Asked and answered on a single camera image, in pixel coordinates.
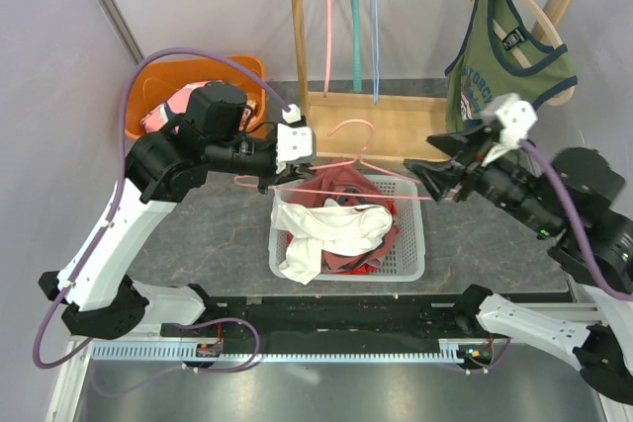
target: clothes hanger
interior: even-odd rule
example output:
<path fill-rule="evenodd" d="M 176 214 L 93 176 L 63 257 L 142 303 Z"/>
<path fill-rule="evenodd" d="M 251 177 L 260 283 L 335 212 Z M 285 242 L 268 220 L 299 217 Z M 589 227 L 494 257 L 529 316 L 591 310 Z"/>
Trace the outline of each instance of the clothes hanger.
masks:
<path fill-rule="evenodd" d="M 363 66 L 360 58 L 360 2 L 350 0 L 352 4 L 352 22 L 354 26 L 354 83 L 355 93 L 363 91 Z"/>
<path fill-rule="evenodd" d="M 323 96 L 327 97 L 329 90 L 329 76 L 332 69 L 332 0 L 325 0 L 327 40 L 325 52 L 325 85 L 323 86 Z"/>
<path fill-rule="evenodd" d="M 475 0 L 468 0 L 468 1 L 470 3 L 475 2 Z M 534 17 L 536 17 L 536 21 L 543 29 L 543 32 L 545 33 L 545 36 L 547 37 L 547 40 L 549 41 L 550 45 L 556 48 L 560 46 L 561 44 L 563 44 L 563 41 L 561 40 L 560 35 L 556 31 L 556 27 L 554 27 L 554 25 L 552 24 L 552 21 L 549 19 L 549 17 L 547 17 L 545 12 L 543 12 L 543 9 L 541 9 L 534 0 L 522 0 L 522 1 L 523 3 L 527 5 L 527 7 L 532 12 L 532 14 L 534 14 Z M 497 34 L 497 36 L 500 39 L 504 39 L 507 36 L 507 32 L 503 29 L 501 25 L 497 23 L 496 20 L 493 20 L 493 27 L 494 27 L 495 34 Z M 527 59 L 527 57 L 520 50 L 519 47 L 513 48 L 512 54 L 514 55 L 514 57 L 516 58 L 516 60 L 522 67 L 529 68 L 530 66 L 532 66 L 532 63 L 530 62 L 530 60 Z M 571 88 L 551 98 L 549 101 L 547 101 L 547 104 L 549 104 L 550 106 L 561 106 L 567 103 L 570 99 L 572 99 L 572 96 L 574 96 L 575 90 L 576 90 L 576 86 L 572 86 Z"/>
<path fill-rule="evenodd" d="M 380 22 L 378 13 L 378 0 L 370 0 L 370 17 L 372 22 L 372 66 L 374 68 L 374 104 L 378 104 L 380 97 Z"/>
<path fill-rule="evenodd" d="M 371 168 L 372 170 L 376 170 L 379 172 L 382 172 L 386 175 L 391 175 L 392 177 L 398 177 L 398 178 L 403 178 L 405 180 L 409 180 L 411 182 L 415 182 L 415 183 L 420 183 L 419 180 L 415 180 L 413 178 L 410 177 L 406 177 L 405 175 L 400 175 L 398 173 L 392 172 L 390 170 L 385 170 L 384 168 L 378 167 L 376 165 L 372 165 L 371 163 L 368 163 L 365 161 L 365 159 L 363 158 L 363 154 L 365 153 L 365 151 L 367 150 L 367 147 L 369 147 L 372 139 L 374 138 L 374 134 L 376 133 L 374 126 L 368 122 L 368 121 L 364 121 L 362 119 L 348 119 L 347 121 L 343 121 L 342 123 L 336 125 L 327 135 L 334 135 L 337 131 L 339 131 L 341 128 L 349 125 L 349 124 L 362 124 L 364 126 L 366 126 L 369 129 L 369 136 L 367 137 L 367 140 L 365 140 L 365 143 L 363 144 L 363 147 L 360 149 L 360 152 L 358 152 L 358 154 L 356 155 L 355 158 L 353 158 L 352 160 L 345 160 L 345 161 L 341 161 L 341 162 L 336 162 L 336 163 L 328 163 L 326 165 L 319 165 L 319 166 L 315 166 L 315 167 L 310 167 L 310 170 L 323 170 L 326 168 L 338 168 L 338 167 L 344 167 L 347 165 L 353 165 L 355 163 L 360 163 L 364 166 L 366 166 L 367 168 Z M 257 188 L 257 185 L 254 183 L 247 183 L 244 182 L 242 179 L 249 179 L 249 178 L 256 178 L 256 177 L 252 177 L 252 176 L 237 176 L 233 178 L 233 182 L 240 186 L 240 187 L 244 187 L 244 188 Z M 290 187 L 283 187 L 283 186 L 272 186 L 270 187 L 274 190 L 286 190 L 289 192 L 294 192 L 294 193 L 310 193 L 313 195 L 330 195 L 330 196 L 349 196 L 349 192 L 329 192 L 329 191 L 321 191 L 321 190 L 301 190 L 301 189 L 297 189 L 297 188 L 290 188 Z M 412 200 L 412 201 L 428 201 L 428 200 L 432 200 L 431 197 L 412 197 L 412 196 L 406 196 L 406 195 L 372 195 L 372 194 L 354 194 L 354 196 L 356 197 L 363 197 L 363 198 L 387 198 L 389 200 Z M 447 197 L 445 200 L 452 200 L 452 197 Z"/>

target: wooden clothes rack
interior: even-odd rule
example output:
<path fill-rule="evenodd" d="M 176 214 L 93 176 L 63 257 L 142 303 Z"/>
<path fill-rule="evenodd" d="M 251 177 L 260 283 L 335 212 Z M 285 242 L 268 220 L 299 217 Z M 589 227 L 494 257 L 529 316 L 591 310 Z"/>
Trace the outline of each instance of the wooden clothes rack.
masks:
<path fill-rule="evenodd" d="M 328 93 L 308 91 L 306 64 L 306 32 L 304 29 L 304 2 L 291 0 L 297 54 L 297 77 L 301 94 L 301 109 L 308 124 L 316 133 L 319 157 L 353 157 L 365 140 L 366 133 L 327 133 L 338 123 L 349 119 L 369 121 L 376 126 L 376 137 L 367 149 L 365 157 L 373 161 L 390 162 L 392 165 L 405 158 L 444 160 L 439 150 L 426 142 L 429 135 L 443 133 L 446 98 L 417 98 L 405 96 L 381 96 L 374 105 L 373 96 L 353 93 Z M 572 0 L 548 0 L 545 14 L 557 26 Z M 534 35 L 542 39 L 538 28 Z"/>

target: plastic basket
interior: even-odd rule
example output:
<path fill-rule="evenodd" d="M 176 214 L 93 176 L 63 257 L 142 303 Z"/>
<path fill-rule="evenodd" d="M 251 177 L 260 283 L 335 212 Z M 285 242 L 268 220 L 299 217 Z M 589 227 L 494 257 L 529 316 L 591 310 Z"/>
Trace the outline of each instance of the plastic basket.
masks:
<path fill-rule="evenodd" d="M 402 178 L 383 175 L 367 175 L 367 178 L 385 195 L 417 196 L 415 183 Z M 301 181 L 284 185 L 296 188 Z M 275 190 L 279 197 L 288 201 L 291 191 Z M 400 219 L 400 234 L 396 236 L 394 248 L 387 255 L 384 264 L 366 276 L 345 274 L 319 274 L 316 281 L 340 282 L 411 282 L 424 273 L 424 228 L 419 201 L 395 200 L 396 216 Z M 279 265 L 286 259 L 288 232 L 270 228 L 268 253 L 270 270 L 277 277 L 286 277 L 279 272 Z"/>
<path fill-rule="evenodd" d="M 258 77 L 264 78 L 264 65 L 256 57 L 241 54 L 227 58 L 241 64 Z M 144 135 L 145 129 L 140 124 L 140 120 L 186 84 L 213 80 L 222 80 L 237 86 L 246 93 L 249 100 L 257 103 L 255 117 L 251 120 L 249 128 L 254 128 L 265 121 L 266 95 L 264 90 L 239 71 L 235 71 L 219 61 L 207 58 L 157 61 L 149 64 L 142 71 L 132 88 L 126 113 L 126 135 L 131 138 L 139 138 Z M 264 136 L 265 134 L 266 128 L 263 127 L 252 135 Z"/>

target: pink hanger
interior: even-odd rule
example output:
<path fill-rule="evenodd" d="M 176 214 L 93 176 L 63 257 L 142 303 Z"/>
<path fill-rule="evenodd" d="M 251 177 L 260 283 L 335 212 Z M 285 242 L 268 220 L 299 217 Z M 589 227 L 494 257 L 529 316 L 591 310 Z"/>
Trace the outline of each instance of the pink hanger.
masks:
<path fill-rule="evenodd" d="M 398 173 L 394 173 L 391 172 L 389 170 L 385 170 L 384 168 L 381 167 L 377 167 L 376 165 L 372 165 L 371 163 L 368 163 L 364 160 L 363 158 L 363 154 L 365 153 L 365 151 L 367 150 L 367 147 L 369 146 L 369 144 L 371 143 L 372 139 L 374 138 L 374 133 L 375 133 L 375 129 L 374 126 L 369 123 L 368 121 L 364 121 L 362 119 L 349 119 L 347 121 L 343 121 L 342 123 L 336 125 L 327 135 L 333 135 L 334 133 L 336 133 L 339 129 L 341 129 L 342 127 L 348 125 L 348 124 L 363 124 L 365 126 L 367 126 L 370 130 L 370 135 L 369 137 L 367 137 L 367 140 L 365 140 L 365 143 L 363 144 L 363 148 L 361 148 L 360 152 L 358 153 L 358 155 L 356 155 L 356 158 L 354 158 L 353 160 L 346 160 L 343 162 L 337 162 L 337 163 L 328 163 L 327 165 L 319 165 L 316 167 L 310 167 L 311 170 L 323 170 L 325 168 L 336 168 L 336 167 L 344 167 L 347 165 L 353 165 L 356 162 L 361 163 L 362 165 L 365 165 L 368 168 L 371 168 L 373 170 L 377 170 L 379 172 L 385 173 L 387 175 L 391 175 L 392 177 L 398 177 L 398 178 L 403 178 L 405 180 L 409 180 L 415 183 L 420 183 L 418 180 L 415 180 L 413 178 L 410 177 L 406 177 L 405 175 L 400 175 Z M 241 179 L 243 178 L 255 178 L 255 177 L 250 177 L 250 176 L 241 176 L 241 177 L 234 177 L 233 178 L 233 182 L 240 186 L 240 187 L 245 187 L 245 188 L 257 188 L 257 185 L 253 184 L 253 183 L 244 183 L 241 181 Z M 294 193 L 310 193 L 313 195 L 330 195 L 330 196 L 348 196 L 349 192 L 347 193 L 338 193 L 338 192 L 329 192 L 329 191 L 322 191 L 322 190 L 301 190 L 301 189 L 297 189 L 297 188 L 289 188 L 289 187 L 282 187 L 282 186 L 273 186 L 271 187 L 274 190 L 286 190 L 289 192 L 294 192 Z M 354 194 L 355 197 L 363 197 L 363 198 L 383 198 L 383 199 L 388 199 L 388 200 L 412 200 L 412 201 L 427 201 L 427 200 L 432 200 L 431 197 L 412 197 L 412 196 L 407 196 L 407 195 L 370 195 L 370 194 Z M 445 200 L 452 200 L 452 197 L 447 197 Z"/>
<path fill-rule="evenodd" d="M 353 160 L 345 161 L 345 162 L 328 163 L 327 165 L 319 165 L 317 167 L 311 167 L 310 168 L 311 170 L 322 170 L 324 168 L 344 167 L 346 165 L 353 165 L 356 162 L 358 162 L 361 165 L 365 165 L 366 167 L 371 168 L 373 170 L 377 170 L 381 173 L 384 173 L 385 175 L 391 175 L 392 177 L 402 178 L 405 180 L 409 180 L 410 182 L 420 183 L 419 180 L 415 180 L 414 178 L 406 177 L 405 175 L 401 175 L 399 173 L 385 170 L 384 168 L 377 167 L 376 165 L 372 165 L 371 163 L 365 161 L 365 159 L 363 158 L 363 154 L 367 150 L 367 147 L 369 147 L 369 144 L 372 142 L 372 140 L 374 139 L 374 135 L 376 134 L 374 125 L 370 123 L 369 121 L 365 121 L 363 119 L 348 119 L 347 121 L 343 121 L 342 123 L 336 125 L 330 132 L 327 133 L 327 135 L 328 136 L 334 135 L 338 130 L 340 130 L 342 127 L 347 126 L 348 124 L 362 124 L 369 128 L 369 137 L 367 137 L 367 140 L 365 140 L 365 143 L 363 144 L 363 148 L 360 149 L 360 152 L 358 152 L 358 155 L 356 155 L 356 158 L 354 158 Z"/>
<path fill-rule="evenodd" d="M 325 53 L 325 86 L 323 87 L 323 96 L 327 97 L 329 89 L 329 76 L 332 68 L 332 0 L 325 0 L 327 15 L 327 46 Z"/>

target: white basket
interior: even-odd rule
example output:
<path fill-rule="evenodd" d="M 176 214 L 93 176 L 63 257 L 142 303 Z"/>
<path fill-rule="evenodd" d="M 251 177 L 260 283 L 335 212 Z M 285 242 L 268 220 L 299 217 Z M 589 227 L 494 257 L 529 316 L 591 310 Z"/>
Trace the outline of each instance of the white basket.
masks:
<path fill-rule="evenodd" d="M 417 196 L 417 186 L 414 182 L 402 178 L 384 175 L 367 175 L 367 178 L 384 195 Z M 284 185 L 297 188 L 301 180 Z M 292 192 L 275 190 L 279 198 L 287 202 Z M 396 216 L 400 219 L 400 233 L 394 241 L 394 248 L 387 255 L 383 265 L 367 276 L 319 274 L 316 281 L 342 282 L 411 282 L 419 279 L 424 273 L 424 228 L 422 226 L 422 211 L 419 201 L 395 200 Z M 268 253 L 270 255 L 270 270 L 277 277 L 286 278 L 279 272 L 279 265 L 286 259 L 288 248 L 287 231 L 270 228 Z"/>

